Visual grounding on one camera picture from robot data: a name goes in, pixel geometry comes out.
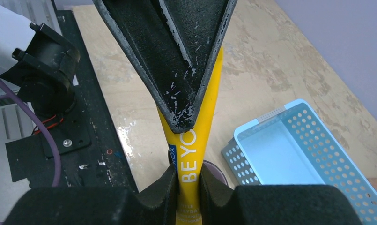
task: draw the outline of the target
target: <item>light blue plastic basket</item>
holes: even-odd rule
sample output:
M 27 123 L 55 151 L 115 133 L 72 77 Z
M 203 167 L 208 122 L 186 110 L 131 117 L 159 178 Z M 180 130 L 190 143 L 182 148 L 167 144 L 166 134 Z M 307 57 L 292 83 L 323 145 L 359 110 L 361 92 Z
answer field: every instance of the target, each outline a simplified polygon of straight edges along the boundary
M 304 100 L 238 127 L 222 154 L 243 185 L 333 185 L 377 225 L 377 192 Z

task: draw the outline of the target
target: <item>wooden table surface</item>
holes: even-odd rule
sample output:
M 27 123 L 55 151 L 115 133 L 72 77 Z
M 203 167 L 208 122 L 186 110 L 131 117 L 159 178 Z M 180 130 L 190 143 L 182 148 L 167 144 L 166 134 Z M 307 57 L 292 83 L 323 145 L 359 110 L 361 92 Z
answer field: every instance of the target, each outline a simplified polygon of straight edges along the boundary
M 94 6 L 74 7 L 139 190 L 168 166 L 155 103 Z M 239 0 L 224 40 L 206 159 L 236 179 L 220 151 L 236 127 L 302 98 L 367 178 L 377 178 L 377 122 L 273 0 Z M 377 188 L 377 180 L 371 180 Z

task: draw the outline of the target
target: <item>screw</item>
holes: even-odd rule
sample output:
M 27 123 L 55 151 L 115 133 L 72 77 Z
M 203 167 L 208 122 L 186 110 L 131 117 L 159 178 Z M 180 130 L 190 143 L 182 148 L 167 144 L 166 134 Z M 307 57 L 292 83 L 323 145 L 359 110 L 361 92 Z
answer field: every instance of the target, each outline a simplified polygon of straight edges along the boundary
M 72 144 L 73 144 L 73 141 L 71 141 L 70 139 L 65 139 L 63 141 L 64 147 L 70 147 Z

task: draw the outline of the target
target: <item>black metal plate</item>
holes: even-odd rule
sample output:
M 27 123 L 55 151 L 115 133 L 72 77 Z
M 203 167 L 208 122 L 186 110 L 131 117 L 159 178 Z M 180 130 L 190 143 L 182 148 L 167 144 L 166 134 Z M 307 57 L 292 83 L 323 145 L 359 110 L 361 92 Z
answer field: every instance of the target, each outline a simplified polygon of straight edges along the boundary
M 191 129 L 236 0 L 94 0 L 174 133 Z
M 82 112 L 85 112 L 85 108 L 82 107 L 81 102 L 77 102 L 74 109 L 65 115 L 64 122 L 60 123 L 56 128 L 51 129 L 50 133 L 56 142 L 60 154 L 64 154 L 73 150 L 77 150 L 90 145 L 90 138 L 88 130 L 86 129 L 85 123 L 88 121 L 82 118 Z M 45 139 L 45 137 L 40 134 L 42 146 L 46 157 L 52 158 L 52 150 Z M 63 141 L 70 139 L 72 145 L 65 147 Z

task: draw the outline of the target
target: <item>white robot part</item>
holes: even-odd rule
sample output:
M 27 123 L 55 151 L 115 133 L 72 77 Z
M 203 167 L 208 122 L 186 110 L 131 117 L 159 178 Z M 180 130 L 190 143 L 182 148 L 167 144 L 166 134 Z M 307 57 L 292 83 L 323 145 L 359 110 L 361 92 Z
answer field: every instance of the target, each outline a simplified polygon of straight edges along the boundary
M 0 5 L 0 75 L 12 68 L 17 60 L 12 58 L 16 48 L 26 51 L 35 31 L 31 20 Z

